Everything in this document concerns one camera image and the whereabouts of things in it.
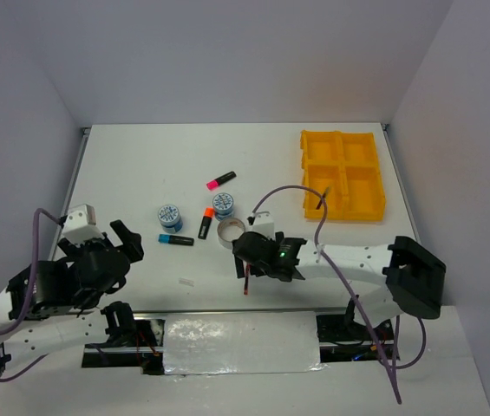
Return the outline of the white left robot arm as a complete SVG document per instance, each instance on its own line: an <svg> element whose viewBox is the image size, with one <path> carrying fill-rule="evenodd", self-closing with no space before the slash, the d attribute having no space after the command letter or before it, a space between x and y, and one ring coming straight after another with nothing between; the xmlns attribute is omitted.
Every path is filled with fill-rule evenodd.
<svg viewBox="0 0 490 416"><path fill-rule="evenodd" d="M65 348L134 340L128 303L98 305L125 286L131 265L143 259L142 237L120 220L110 227L119 245L93 229L78 238L63 234L57 244L63 257L28 266L0 293L0 382L6 370Z"/></svg>

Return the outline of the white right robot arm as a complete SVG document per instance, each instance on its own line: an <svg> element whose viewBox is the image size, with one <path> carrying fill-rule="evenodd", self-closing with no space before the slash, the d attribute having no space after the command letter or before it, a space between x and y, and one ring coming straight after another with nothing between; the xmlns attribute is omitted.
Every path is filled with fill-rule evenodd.
<svg viewBox="0 0 490 416"><path fill-rule="evenodd" d="M410 237L398 236L392 244L344 246L301 237L271 239L248 231L233 241L232 254L250 264L254 276L285 283L343 276L349 284L372 285L368 294L351 297L363 309L343 320L345 332L354 339L363 339L396 315L422 320L441 316L446 265Z"/></svg>

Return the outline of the clear pen cap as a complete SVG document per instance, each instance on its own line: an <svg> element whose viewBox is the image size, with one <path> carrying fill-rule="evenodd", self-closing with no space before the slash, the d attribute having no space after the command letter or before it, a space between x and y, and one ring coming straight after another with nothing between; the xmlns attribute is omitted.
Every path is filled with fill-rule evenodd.
<svg viewBox="0 0 490 416"><path fill-rule="evenodd" d="M185 286L188 286L188 287L194 287L195 286L195 283L194 283L193 280L185 279L185 278L180 278L179 279L179 284L185 285Z"/></svg>

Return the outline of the red gel pen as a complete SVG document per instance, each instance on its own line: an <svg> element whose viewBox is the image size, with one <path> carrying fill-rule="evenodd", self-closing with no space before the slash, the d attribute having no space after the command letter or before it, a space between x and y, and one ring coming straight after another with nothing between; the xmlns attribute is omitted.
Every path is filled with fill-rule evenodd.
<svg viewBox="0 0 490 416"><path fill-rule="evenodd" d="M245 277L244 277L244 289L243 289L244 296L248 296L250 272L251 272L251 265L247 263L245 265Z"/></svg>

